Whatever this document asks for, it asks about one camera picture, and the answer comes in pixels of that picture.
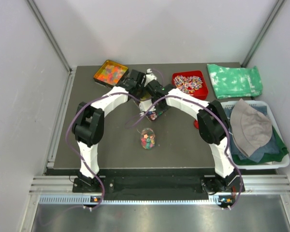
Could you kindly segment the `speckled tin pastel star candies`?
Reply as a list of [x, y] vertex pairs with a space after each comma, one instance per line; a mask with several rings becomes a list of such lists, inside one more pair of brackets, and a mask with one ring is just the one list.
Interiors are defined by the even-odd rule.
[[[136, 106], [138, 107], [139, 105], [139, 102], [141, 101], [146, 101], [146, 100], [149, 100], [151, 99], [152, 100], [152, 97], [150, 97], [149, 95], [144, 95], [140, 101], [136, 101], [134, 100], [133, 102], [136, 104]], [[158, 119], [162, 114], [164, 114], [166, 111], [158, 111], [156, 108], [155, 108], [155, 111], [150, 114], [149, 116], [145, 116], [149, 121], [153, 122], [155, 121], [156, 119]]]

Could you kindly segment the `clear glass jar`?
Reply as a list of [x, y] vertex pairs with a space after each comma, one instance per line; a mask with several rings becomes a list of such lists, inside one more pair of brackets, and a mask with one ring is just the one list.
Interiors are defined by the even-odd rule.
[[151, 128], [145, 128], [141, 132], [141, 145], [144, 149], [150, 150], [155, 146], [156, 136]]

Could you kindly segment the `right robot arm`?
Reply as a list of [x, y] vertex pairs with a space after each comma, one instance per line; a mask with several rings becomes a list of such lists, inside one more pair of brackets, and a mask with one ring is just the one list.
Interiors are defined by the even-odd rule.
[[162, 108], [177, 108], [197, 120], [199, 134], [210, 145], [214, 158], [216, 177], [212, 180], [218, 190], [228, 191], [234, 184], [235, 173], [230, 158], [230, 123], [221, 103], [199, 100], [172, 85], [163, 87], [157, 80], [145, 84], [145, 90], [152, 97], [152, 105], [147, 111], [158, 104]]

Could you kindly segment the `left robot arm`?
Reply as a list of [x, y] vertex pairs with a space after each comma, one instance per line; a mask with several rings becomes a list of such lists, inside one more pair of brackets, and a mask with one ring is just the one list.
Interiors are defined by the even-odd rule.
[[145, 86], [145, 73], [132, 70], [130, 75], [109, 92], [91, 103], [82, 102], [78, 105], [71, 131], [79, 147], [81, 160], [78, 178], [88, 191], [96, 191], [100, 186], [97, 178], [98, 144], [104, 134], [105, 117], [130, 98], [136, 99]]

